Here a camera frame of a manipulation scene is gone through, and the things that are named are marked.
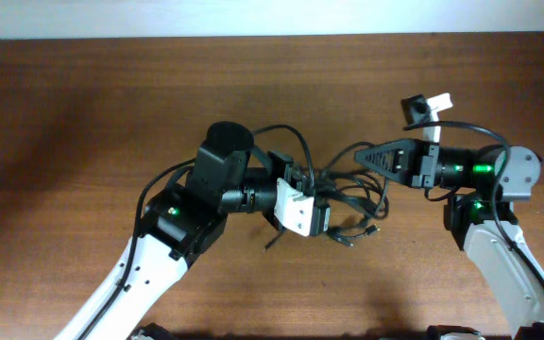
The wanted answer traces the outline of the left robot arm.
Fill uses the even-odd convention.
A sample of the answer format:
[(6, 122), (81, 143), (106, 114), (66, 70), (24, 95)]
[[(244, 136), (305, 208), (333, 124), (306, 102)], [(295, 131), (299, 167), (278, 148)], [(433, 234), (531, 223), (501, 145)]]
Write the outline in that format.
[(153, 304), (223, 234), (232, 213), (261, 213), (279, 233), (328, 229), (330, 205), (289, 156), (263, 152), (234, 122), (212, 124), (194, 159), (163, 171), (151, 199), (141, 195), (134, 229), (115, 267), (57, 335), (59, 339), (170, 339), (141, 325)]

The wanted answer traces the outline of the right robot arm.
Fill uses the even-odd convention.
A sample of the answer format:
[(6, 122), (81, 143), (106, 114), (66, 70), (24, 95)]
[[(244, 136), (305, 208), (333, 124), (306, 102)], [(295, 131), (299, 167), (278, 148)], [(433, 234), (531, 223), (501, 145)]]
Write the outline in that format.
[(446, 190), (444, 227), (482, 273), (515, 339), (544, 339), (544, 270), (528, 247), (514, 205), (531, 198), (542, 160), (500, 134), (471, 123), (442, 121), (449, 93), (401, 102), (407, 129), (398, 139), (360, 150), (355, 160), (397, 184)]

